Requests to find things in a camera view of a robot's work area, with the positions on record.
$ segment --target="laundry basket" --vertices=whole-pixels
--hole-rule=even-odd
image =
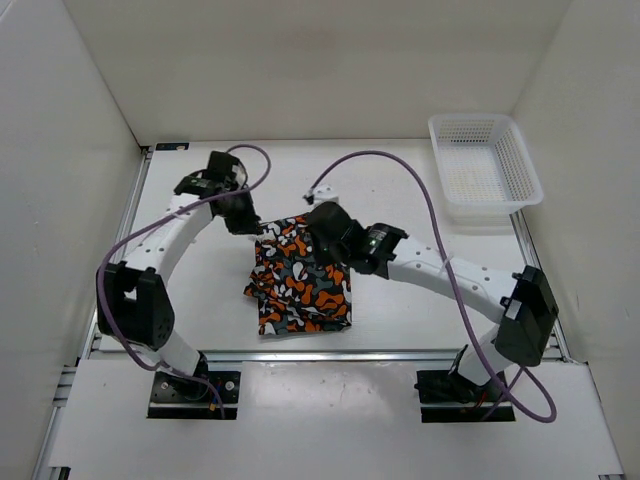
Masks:
[[[506,115],[429,119],[449,214],[459,223],[499,223],[543,193],[516,123]]]

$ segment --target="white wall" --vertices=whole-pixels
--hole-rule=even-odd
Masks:
[[[0,17],[0,478],[27,478],[140,159],[58,0]]]
[[[515,118],[546,194],[526,218],[569,345],[640,478],[640,2],[574,0]]]
[[[65,0],[154,141],[401,138],[512,111],[570,0]]]

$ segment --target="orange and black fabric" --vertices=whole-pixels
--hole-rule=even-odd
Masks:
[[[318,265],[306,215],[262,225],[245,295],[258,299],[260,335],[339,331],[351,326],[351,279],[342,265]]]

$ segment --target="white floor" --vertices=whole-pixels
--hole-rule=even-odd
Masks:
[[[302,195],[335,159],[362,149],[386,150],[409,162],[424,179],[438,209],[449,253],[507,271],[524,265],[511,225],[494,229],[456,227],[444,213],[433,150],[429,140],[327,140],[254,142],[273,160],[267,181],[253,193],[257,213],[276,219],[308,210]],[[153,154],[134,228],[164,213],[173,188],[188,173],[204,168],[211,150],[231,142],[191,143],[185,151]],[[235,153],[249,170],[250,182],[264,169],[254,151]],[[435,245],[425,202],[415,181],[400,166],[378,157],[350,160],[327,182],[340,194],[341,204],[363,225],[384,222],[405,229]],[[176,328],[201,350],[413,350],[458,349],[466,333],[451,300],[412,285],[353,274],[353,327],[331,334],[259,337],[257,305],[242,295],[254,265],[253,246],[245,237],[227,233],[216,219],[184,255],[169,283]],[[478,335],[491,326],[470,312]],[[120,350],[111,338],[100,349]]]
[[[587,367],[535,369],[558,405],[551,425],[519,413],[509,423],[422,424],[416,368],[245,363],[238,419],[220,422],[146,419],[151,373],[130,361],[86,360],[50,465],[70,467],[70,480],[597,480],[622,472]],[[546,413],[528,379],[514,392]]]

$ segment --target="basket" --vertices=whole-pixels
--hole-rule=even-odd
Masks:
[[[495,223],[542,201],[542,187],[512,118],[435,115],[429,131],[447,211],[454,220]]]

